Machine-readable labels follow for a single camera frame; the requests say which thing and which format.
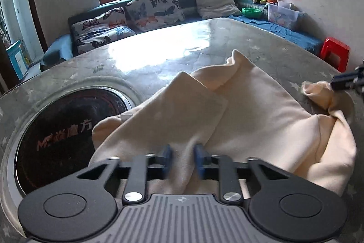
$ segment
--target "black cooktop surface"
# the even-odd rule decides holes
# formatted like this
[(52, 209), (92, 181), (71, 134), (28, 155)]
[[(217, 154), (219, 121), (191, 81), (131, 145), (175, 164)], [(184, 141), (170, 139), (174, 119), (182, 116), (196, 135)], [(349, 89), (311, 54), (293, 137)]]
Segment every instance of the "black cooktop surface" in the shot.
[(19, 144), (15, 162), (19, 189), (28, 194), (85, 168), (95, 151), (92, 128), (126, 110), (116, 93), (102, 87), (76, 91), (48, 105)]

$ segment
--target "cream towel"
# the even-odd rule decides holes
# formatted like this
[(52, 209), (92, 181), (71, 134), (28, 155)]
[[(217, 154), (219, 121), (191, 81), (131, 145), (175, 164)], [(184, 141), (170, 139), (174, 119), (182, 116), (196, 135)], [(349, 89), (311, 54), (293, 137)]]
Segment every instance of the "cream towel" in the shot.
[(157, 153), (168, 143), (174, 151), (170, 177), (150, 182), (149, 193), (216, 193), (216, 182), (200, 181), (194, 172), (192, 149), (202, 143), (212, 154), (226, 154), (237, 162), (259, 157), (342, 194), (356, 147), (337, 107), (353, 105), (342, 104), (328, 86), (303, 86), (303, 92), (330, 113), (311, 115), (234, 50), (225, 65), (191, 75), (181, 72), (141, 105), (99, 122), (92, 131), (96, 152), (90, 163), (109, 156), (131, 161), (138, 154)]

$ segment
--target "table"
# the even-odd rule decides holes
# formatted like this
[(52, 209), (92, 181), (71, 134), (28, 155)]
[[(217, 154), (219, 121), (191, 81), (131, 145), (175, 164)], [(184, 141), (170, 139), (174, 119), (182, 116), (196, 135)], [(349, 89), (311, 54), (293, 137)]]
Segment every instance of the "table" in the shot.
[[(75, 85), (122, 85), (136, 102), (152, 96), (180, 71), (190, 73), (207, 65), (224, 64), (237, 49), (279, 82), (309, 113), (321, 113), (300, 93), (308, 80), (328, 80), (338, 72), (311, 53), (271, 33), (230, 19), (211, 19), (163, 28), (113, 42), (63, 62), (22, 83), (0, 98), (0, 157), (7, 158), (11, 140), (24, 129), (29, 112), (36, 112)], [(364, 105), (355, 94), (356, 121), (351, 125), (358, 156), (343, 199), (349, 219), (340, 239), (357, 243), (364, 238)], [(1, 172), (6, 162), (1, 164)], [(4, 174), (1, 176), (3, 190)], [(0, 211), (2, 242), (24, 239)]]

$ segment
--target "red stool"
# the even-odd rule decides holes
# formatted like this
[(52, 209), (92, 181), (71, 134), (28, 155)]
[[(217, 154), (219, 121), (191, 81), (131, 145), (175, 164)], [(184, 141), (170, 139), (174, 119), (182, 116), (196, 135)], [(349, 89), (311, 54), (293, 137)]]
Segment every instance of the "red stool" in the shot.
[(344, 72), (349, 60), (350, 47), (333, 37), (328, 37), (322, 46), (320, 58), (325, 60), (330, 53), (339, 56), (340, 63), (337, 70)]

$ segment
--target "green bowl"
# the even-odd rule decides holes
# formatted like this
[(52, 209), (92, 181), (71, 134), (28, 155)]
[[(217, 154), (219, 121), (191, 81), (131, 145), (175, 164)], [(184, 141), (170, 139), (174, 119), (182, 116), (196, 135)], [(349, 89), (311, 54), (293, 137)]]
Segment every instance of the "green bowl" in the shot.
[(261, 10), (254, 8), (243, 8), (241, 9), (241, 12), (251, 19), (259, 19), (263, 13)]

